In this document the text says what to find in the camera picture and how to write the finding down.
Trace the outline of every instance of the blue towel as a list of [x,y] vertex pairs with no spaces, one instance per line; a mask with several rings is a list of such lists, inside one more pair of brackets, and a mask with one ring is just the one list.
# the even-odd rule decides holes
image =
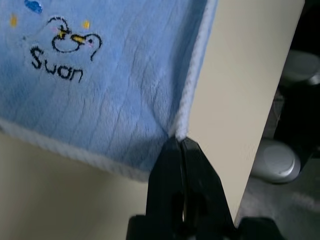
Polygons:
[[0,126],[145,181],[188,119],[217,0],[2,0]]

